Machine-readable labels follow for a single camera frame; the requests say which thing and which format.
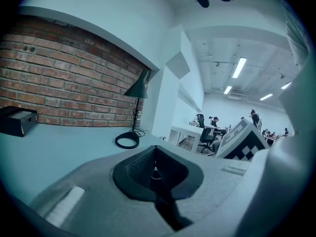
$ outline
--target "air conditioner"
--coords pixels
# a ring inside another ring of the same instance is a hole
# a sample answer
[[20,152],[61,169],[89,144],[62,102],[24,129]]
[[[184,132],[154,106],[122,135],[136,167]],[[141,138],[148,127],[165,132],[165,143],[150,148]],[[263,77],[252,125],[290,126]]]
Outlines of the air conditioner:
[[227,96],[228,99],[241,100],[242,95],[237,93],[231,93]]

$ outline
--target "black box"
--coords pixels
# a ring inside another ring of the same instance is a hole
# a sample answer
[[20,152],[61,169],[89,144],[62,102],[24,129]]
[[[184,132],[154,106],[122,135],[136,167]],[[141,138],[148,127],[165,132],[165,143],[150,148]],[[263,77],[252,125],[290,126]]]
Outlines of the black box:
[[37,123],[37,111],[8,106],[0,109],[0,132],[24,137]]

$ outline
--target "lamp shade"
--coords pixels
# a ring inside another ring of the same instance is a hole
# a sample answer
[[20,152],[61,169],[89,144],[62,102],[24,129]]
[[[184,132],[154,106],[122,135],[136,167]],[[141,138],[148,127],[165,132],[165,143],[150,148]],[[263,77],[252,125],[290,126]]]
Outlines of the lamp shade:
[[148,76],[148,73],[149,71],[147,69],[143,70],[139,79],[125,92],[124,96],[148,98],[145,87],[145,80]]

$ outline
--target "cable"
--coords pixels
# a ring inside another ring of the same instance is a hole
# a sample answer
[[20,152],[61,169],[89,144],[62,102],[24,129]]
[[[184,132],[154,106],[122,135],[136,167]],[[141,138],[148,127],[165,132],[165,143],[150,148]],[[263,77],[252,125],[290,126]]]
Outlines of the cable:
[[138,114],[139,114],[139,111],[135,108],[133,110],[133,119],[134,119],[135,122],[133,122],[133,127],[132,127],[132,129],[129,132],[133,132],[134,135],[136,135],[137,137],[143,137],[143,136],[146,135],[145,132],[149,133],[149,131],[148,130],[144,130],[143,131],[143,130],[140,130],[140,129],[136,128],[136,121],[138,120],[138,117],[139,117]]

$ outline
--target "brick wall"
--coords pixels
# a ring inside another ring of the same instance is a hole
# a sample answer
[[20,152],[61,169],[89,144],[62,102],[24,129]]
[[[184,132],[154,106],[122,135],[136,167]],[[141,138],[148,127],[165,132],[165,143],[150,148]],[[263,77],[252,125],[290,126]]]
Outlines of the brick wall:
[[40,123],[132,125],[136,99],[122,94],[148,68],[112,43],[23,16],[0,48],[0,106],[37,110]]

